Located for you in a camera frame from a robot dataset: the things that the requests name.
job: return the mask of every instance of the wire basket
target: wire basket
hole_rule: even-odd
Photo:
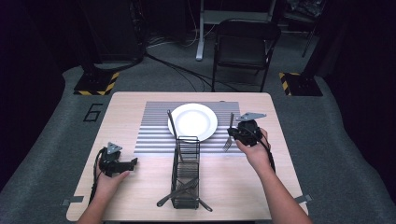
[[[187,183],[192,185],[172,198],[176,209],[197,209],[199,206],[200,141],[195,136],[180,136],[175,147],[171,192]]]

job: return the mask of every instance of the gray floor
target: gray floor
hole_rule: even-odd
[[[301,58],[305,41],[303,35],[281,36],[264,91],[273,97],[303,193],[314,198],[307,204],[309,214],[316,223],[396,223],[394,203],[377,172],[344,131],[337,104],[324,80],[316,77],[322,97],[286,96],[283,92],[278,73],[304,70],[313,48]],[[194,60],[195,51],[196,43],[190,47],[162,44],[148,48],[148,53],[162,60],[210,77],[213,41],[206,41],[201,62]],[[148,58],[120,72],[107,96],[74,95],[81,74],[79,67],[64,73],[62,101],[0,194],[0,223],[69,223],[65,218],[67,207],[60,203],[74,194],[112,93],[210,91],[198,78],[184,74],[189,82],[174,69]],[[234,87],[240,91],[259,89]],[[219,83],[216,90],[233,91]],[[101,111],[99,119],[84,122],[92,104],[102,104],[95,108]]]

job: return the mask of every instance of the plate rim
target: plate rim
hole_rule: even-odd
[[[176,113],[177,113],[178,110],[180,110],[180,108],[182,108],[182,107],[189,107],[189,106],[197,106],[197,107],[205,108],[205,110],[207,110],[207,111],[209,111],[209,113],[211,112],[211,113],[213,114],[213,116],[210,116],[210,115],[208,115],[208,114],[206,113],[207,111],[200,110],[200,111],[204,112],[205,114],[207,114],[207,116],[209,117],[209,120],[210,120],[210,122],[209,122],[209,128],[208,128],[208,129],[206,130],[206,132],[204,132],[204,133],[209,133],[209,130],[212,130],[212,129],[213,129],[213,132],[211,132],[211,134],[209,134],[208,136],[205,136],[205,135],[204,135],[204,137],[201,137],[202,139],[200,139],[200,136],[197,136],[199,141],[201,141],[201,142],[202,142],[202,141],[205,141],[205,140],[208,139],[210,136],[212,136],[213,133],[214,133],[214,132],[216,131],[216,129],[218,128],[218,126],[219,126],[218,116],[217,116],[216,113],[215,113],[209,106],[207,106],[207,105],[202,105],[202,104],[197,104],[197,103],[190,103],[190,104],[184,104],[184,105],[180,105],[180,106],[176,107],[176,108],[171,112],[173,120],[175,121],[175,120],[177,119],[177,116],[175,116],[175,113],[174,113],[175,111],[176,111]],[[170,120],[169,118],[168,118],[168,129],[169,129],[170,133],[171,133],[173,136],[175,136],[174,133],[173,133],[171,120]]]

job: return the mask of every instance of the striped mat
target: striped mat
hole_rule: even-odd
[[[167,111],[191,102],[147,102],[140,125],[135,153],[174,153],[175,138],[168,128]],[[215,112],[218,128],[205,141],[201,142],[201,153],[224,153],[222,148],[227,141],[231,112],[240,116],[238,102],[196,102],[206,105]],[[227,153],[241,153],[233,141]]]

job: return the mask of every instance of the hand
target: hand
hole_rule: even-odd
[[[268,132],[264,129],[260,128],[262,132],[262,142],[267,146],[270,147],[269,143],[267,142],[268,139]],[[262,169],[271,169],[271,164],[268,159],[268,153],[265,150],[262,144],[258,143],[253,147],[243,145],[239,140],[236,140],[236,145],[247,155],[247,160],[253,169],[258,172]]]
[[[102,202],[108,203],[117,191],[122,180],[129,175],[129,171],[124,171],[121,174],[109,177],[99,169],[99,164],[96,166],[96,173],[99,174],[97,189],[94,196],[94,200],[101,200]]]

